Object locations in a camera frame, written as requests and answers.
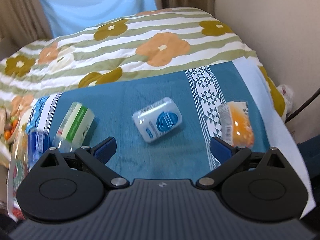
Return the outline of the white blue-label cup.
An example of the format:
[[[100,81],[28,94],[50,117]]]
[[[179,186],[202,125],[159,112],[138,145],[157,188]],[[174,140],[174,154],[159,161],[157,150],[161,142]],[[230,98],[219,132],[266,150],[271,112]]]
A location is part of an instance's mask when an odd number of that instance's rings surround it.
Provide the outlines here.
[[[180,126],[183,121],[178,106],[169,97],[136,111],[133,113],[132,119],[147,143],[152,143],[163,137]]]

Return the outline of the orange label plastic cup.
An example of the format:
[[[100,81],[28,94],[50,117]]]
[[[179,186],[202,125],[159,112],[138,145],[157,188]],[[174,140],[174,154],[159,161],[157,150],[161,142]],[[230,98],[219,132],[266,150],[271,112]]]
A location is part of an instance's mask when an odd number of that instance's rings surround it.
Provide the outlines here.
[[[221,121],[221,138],[233,147],[251,148],[254,144],[253,129],[248,106],[244,101],[230,101],[218,107]]]

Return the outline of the green label clear cup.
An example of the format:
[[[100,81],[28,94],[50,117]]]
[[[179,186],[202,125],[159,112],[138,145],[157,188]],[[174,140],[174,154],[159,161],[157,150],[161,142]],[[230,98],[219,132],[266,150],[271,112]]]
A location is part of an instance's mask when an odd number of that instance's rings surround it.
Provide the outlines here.
[[[60,152],[73,152],[80,148],[94,120],[94,113],[85,105],[73,102],[53,139]]]

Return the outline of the blue plastic cup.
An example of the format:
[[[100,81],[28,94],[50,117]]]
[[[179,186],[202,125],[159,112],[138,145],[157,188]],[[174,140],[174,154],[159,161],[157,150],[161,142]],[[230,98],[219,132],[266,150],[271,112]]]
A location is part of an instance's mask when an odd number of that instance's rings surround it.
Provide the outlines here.
[[[50,139],[46,132],[35,128],[29,131],[27,137],[27,165],[29,171],[50,146]]]

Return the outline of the teal patterned cloth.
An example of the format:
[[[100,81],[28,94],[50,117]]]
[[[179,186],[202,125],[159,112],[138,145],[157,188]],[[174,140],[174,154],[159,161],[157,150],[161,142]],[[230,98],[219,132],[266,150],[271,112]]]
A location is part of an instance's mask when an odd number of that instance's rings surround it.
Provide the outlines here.
[[[98,93],[93,106],[116,141],[112,170],[79,148],[48,150],[17,190],[25,218],[42,224],[108,221],[202,223],[234,217],[274,224],[300,217],[313,204],[302,173],[288,160],[298,154],[270,103],[244,101],[245,117],[259,117],[262,145],[233,143],[232,121],[221,134],[209,130],[209,111],[218,125],[228,106],[216,98],[205,103],[200,92],[219,96],[209,67],[160,78],[161,94],[150,81],[128,89],[119,100]]]

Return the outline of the bowl of toy fruit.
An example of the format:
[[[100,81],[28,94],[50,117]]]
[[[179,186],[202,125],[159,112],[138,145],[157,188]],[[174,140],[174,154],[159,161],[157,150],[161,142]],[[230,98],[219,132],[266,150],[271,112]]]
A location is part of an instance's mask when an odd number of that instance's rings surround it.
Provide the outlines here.
[[[7,144],[14,141],[17,134],[17,127],[20,124],[20,119],[17,116],[9,117],[4,126],[4,139]]]

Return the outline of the floral striped quilt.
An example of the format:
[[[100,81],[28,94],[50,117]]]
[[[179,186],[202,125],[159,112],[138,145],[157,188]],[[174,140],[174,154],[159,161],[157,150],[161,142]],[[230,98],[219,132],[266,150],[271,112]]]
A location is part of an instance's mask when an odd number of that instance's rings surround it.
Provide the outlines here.
[[[93,106],[98,93],[116,100],[131,87],[150,81],[161,94],[178,91],[161,88],[162,76],[209,67],[219,96],[200,92],[205,103],[270,103],[284,124],[283,96],[249,48],[225,23],[196,8],[143,12],[60,36],[34,41],[1,61],[1,143],[11,156],[13,143],[4,139],[11,116],[20,119],[18,131],[33,128],[53,139],[73,102],[95,115],[83,145],[111,137]],[[261,146],[259,117],[250,118],[254,145]]]

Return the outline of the light blue window cloth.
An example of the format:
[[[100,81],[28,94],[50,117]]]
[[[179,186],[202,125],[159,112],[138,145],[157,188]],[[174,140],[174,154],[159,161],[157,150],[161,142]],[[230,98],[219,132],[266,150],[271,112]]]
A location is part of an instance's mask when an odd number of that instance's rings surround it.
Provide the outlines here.
[[[53,37],[99,23],[156,10],[155,0],[40,0]]]

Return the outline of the left beige curtain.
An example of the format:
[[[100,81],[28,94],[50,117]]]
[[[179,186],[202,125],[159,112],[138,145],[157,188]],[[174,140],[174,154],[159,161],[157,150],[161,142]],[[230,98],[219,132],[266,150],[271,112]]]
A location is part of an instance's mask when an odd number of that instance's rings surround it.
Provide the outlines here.
[[[52,32],[40,0],[1,0],[1,37],[18,47],[40,39],[51,39]]]

